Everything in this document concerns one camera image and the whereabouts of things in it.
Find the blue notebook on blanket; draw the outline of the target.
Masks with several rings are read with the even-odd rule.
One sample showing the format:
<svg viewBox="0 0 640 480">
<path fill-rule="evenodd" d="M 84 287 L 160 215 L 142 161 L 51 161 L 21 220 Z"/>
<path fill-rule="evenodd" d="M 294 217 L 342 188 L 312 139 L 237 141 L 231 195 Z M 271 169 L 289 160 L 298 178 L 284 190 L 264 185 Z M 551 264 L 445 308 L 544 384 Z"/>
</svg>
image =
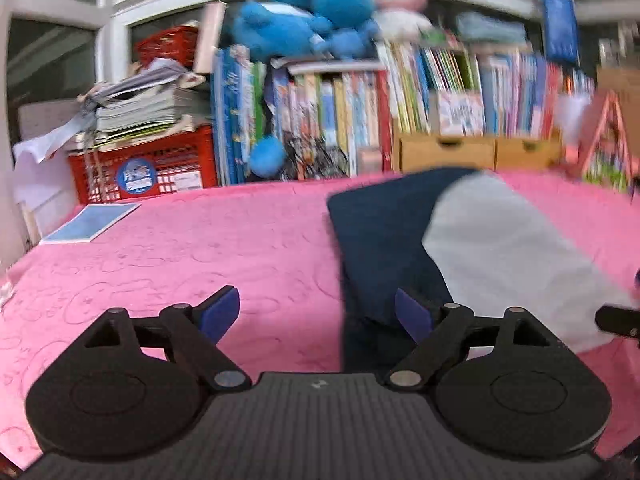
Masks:
<svg viewBox="0 0 640 480">
<path fill-rule="evenodd" d="M 43 237 L 40 245 L 91 243 L 139 207 L 139 204 L 87 205 L 73 219 Z"/>
</svg>

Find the wooden drawer organizer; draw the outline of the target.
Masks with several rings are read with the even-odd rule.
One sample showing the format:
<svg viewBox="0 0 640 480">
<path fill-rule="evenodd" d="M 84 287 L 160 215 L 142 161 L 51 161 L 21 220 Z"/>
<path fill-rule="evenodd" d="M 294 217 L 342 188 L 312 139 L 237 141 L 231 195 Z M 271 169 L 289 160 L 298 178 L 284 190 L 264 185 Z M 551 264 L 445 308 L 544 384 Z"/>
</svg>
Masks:
<svg viewBox="0 0 640 480">
<path fill-rule="evenodd" d="M 561 138 L 539 140 L 505 136 L 442 136 L 414 132 L 396 134 L 392 169 L 417 172 L 438 167 L 470 167 L 492 171 L 542 171 L 564 157 Z"/>
</svg>

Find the pocket label printer box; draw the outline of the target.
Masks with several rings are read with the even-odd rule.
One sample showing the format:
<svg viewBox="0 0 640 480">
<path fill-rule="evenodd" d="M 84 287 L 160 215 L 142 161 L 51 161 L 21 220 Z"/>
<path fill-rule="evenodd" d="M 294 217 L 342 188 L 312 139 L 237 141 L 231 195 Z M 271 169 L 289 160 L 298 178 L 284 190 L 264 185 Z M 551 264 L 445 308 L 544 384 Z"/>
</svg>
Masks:
<svg viewBox="0 0 640 480">
<path fill-rule="evenodd" d="M 443 136 L 482 136 L 484 102 L 480 92 L 439 92 L 435 96 L 436 131 Z"/>
</svg>

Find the red plastic crate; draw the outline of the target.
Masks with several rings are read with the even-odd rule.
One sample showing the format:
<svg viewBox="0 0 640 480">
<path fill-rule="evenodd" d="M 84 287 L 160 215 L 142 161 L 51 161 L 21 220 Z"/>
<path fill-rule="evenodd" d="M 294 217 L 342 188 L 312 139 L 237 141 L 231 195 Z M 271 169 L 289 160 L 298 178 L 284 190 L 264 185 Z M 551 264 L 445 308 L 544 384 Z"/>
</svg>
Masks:
<svg viewBox="0 0 640 480">
<path fill-rule="evenodd" d="M 157 58 L 169 58 L 205 77 L 204 70 L 195 65 L 198 36 L 198 25 L 187 24 L 142 40 L 136 47 L 137 63 L 128 77 Z M 217 183 L 212 111 L 206 122 L 200 119 L 196 124 L 180 122 L 172 128 L 148 127 L 103 143 L 81 133 L 65 148 L 83 205 L 212 188 Z"/>
</svg>

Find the stack of papers and books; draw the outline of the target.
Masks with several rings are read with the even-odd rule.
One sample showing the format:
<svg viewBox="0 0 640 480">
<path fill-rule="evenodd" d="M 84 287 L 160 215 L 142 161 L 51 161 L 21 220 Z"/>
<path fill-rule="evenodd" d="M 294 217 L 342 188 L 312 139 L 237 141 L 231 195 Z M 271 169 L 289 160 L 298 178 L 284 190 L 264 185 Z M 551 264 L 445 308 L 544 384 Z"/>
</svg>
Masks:
<svg viewBox="0 0 640 480">
<path fill-rule="evenodd" d="M 61 125 L 14 145 L 15 158 L 43 162 L 78 134 L 103 143 L 148 127 L 209 120 L 207 80 L 169 58 L 157 58 L 134 76 L 97 84 L 80 96 Z"/>
</svg>

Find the folded light blue cloth stack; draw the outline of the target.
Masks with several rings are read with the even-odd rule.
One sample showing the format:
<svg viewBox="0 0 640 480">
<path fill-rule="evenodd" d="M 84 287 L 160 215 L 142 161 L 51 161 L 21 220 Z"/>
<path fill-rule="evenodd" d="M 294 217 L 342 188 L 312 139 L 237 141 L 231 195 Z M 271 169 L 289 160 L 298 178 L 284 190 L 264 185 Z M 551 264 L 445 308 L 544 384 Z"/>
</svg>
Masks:
<svg viewBox="0 0 640 480">
<path fill-rule="evenodd" d="M 507 22 L 477 12 L 462 12 L 456 16 L 459 37 L 467 42 L 493 44 L 525 44 L 526 30 L 522 23 Z"/>
</svg>

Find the row of colourful books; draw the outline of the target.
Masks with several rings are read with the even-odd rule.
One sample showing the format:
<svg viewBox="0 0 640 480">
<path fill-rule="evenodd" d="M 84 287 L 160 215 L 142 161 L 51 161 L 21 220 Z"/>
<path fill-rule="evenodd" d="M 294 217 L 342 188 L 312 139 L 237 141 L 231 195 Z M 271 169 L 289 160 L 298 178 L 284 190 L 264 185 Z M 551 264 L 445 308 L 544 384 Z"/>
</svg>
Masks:
<svg viewBox="0 0 640 480">
<path fill-rule="evenodd" d="M 378 41 L 362 68 L 376 73 L 376 126 L 372 148 L 361 152 L 357 174 L 392 170 L 396 134 L 436 133 L 435 96 L 439 92 L 480 92 L 484 102 L 483 136 L 550 140 L 562 136 L 556 122 L 562 96 L 588 98 L 594 82 L 581 70 L 548 61 L 524 49 L 473 52 Z M 257 99 L 265 69 L 255 67 L 236 45 L 214 57 L 210 102 L 214 162 L 222 185 L 250 180 L 248 160 L 262 140 L 264 115 Z"/>
</svg>

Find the blue Doraemon plush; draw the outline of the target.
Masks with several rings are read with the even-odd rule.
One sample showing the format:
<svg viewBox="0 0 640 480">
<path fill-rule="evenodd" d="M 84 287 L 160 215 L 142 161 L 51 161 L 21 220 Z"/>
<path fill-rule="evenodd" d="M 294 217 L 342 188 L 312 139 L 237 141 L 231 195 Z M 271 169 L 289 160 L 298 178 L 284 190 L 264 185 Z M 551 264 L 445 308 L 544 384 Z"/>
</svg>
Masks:
<svg viewBox="0 0 640 480">
<path fill-rule="evenodd" d="M 373 0 L 248 0 L 232 24 L 236 46 L 265 69 L 257 99 L 264 133 L 248 160 L 257 180 L 282 180 L 285 143 L 300 139 L 309 158 L 317 140 L 348 157 L 349 177 L 372 148 L 376 73 L 362 68 L 374 55 L 378 24 Z"/>
</svg>

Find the navy white zip jacket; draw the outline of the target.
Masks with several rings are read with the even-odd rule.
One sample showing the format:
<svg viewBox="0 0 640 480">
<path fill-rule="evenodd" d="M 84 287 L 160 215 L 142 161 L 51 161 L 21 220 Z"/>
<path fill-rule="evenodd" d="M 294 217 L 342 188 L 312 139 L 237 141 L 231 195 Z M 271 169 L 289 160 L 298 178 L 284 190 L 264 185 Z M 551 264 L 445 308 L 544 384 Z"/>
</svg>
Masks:
<svg viewBox="0 0 640 480">
<path fill-rule="evenodd" d="M 578 353 L 610 340 L 601 306 L 638 304 L 639 206 L 603 188 L 445 167 L 334 194 L 328 211 L 348 372 L 383 373 L 412 350 L 398 290 L 485 316 L 525 308 Z"/>
</svg>

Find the pink toy abacus frame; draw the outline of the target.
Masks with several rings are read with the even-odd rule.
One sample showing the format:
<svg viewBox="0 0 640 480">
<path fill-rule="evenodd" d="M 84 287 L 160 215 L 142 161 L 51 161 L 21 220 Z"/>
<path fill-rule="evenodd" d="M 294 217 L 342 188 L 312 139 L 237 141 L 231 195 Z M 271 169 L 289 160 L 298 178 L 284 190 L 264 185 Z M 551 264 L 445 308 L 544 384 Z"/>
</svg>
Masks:
<svg viewBox="0 0 640 480">
<path fill-rule="evenodd" d="M 578 118 L 575 157 L 564 162 L 567 177 L 634 194 L 628 134 L 620 98 L 597 90 Z"/>
</svg>

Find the miniature bicycle model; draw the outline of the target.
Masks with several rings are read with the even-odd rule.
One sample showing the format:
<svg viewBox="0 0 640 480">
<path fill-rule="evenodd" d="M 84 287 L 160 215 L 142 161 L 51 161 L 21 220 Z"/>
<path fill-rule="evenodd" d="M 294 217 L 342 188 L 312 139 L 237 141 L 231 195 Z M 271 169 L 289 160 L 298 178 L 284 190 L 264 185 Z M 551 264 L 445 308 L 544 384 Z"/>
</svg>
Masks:
<svg viewBox="0 0 640 480">
<path fill-rule="evenodd" d="M 280 171 L 283 181 L 341 179 L 349 176 L 349 162 L 337 146 L 327 146 L 322 140 L 314 144 L 316 151 L 309 158 L 303 155 L 300 139 L 285 143 L 286 159 Z"/>
</svg>

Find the brown cardboard box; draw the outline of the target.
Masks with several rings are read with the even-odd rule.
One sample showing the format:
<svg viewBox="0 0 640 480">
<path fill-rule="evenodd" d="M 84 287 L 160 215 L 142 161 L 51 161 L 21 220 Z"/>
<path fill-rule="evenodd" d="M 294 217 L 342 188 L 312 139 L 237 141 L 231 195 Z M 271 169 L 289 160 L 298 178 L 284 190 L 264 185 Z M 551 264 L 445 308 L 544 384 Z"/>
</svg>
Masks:
<svg viewBox="0 0 640 480">
<path fill-rule="evenodd" d="M 597 84 L 601 89 L 613 90 L 620 100 L 629 151 L 640 155 L 640 70 L 635 67 L 605 67 L 597 69 Z"/>
</svg>

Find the blue cardboard box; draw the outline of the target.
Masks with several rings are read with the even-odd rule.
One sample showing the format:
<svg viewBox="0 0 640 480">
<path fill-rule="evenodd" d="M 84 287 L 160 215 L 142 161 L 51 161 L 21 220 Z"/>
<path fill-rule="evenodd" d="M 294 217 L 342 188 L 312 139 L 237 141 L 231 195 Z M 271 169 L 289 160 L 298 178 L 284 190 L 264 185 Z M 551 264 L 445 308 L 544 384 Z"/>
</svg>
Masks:
<svg viewBox="0 0 640 480">
<path fill-rule="evenodd" d="M 548 60 L 578 63 L 578 27 L 574 0 L 541 0 L 544 53 Z"/>
</svg>

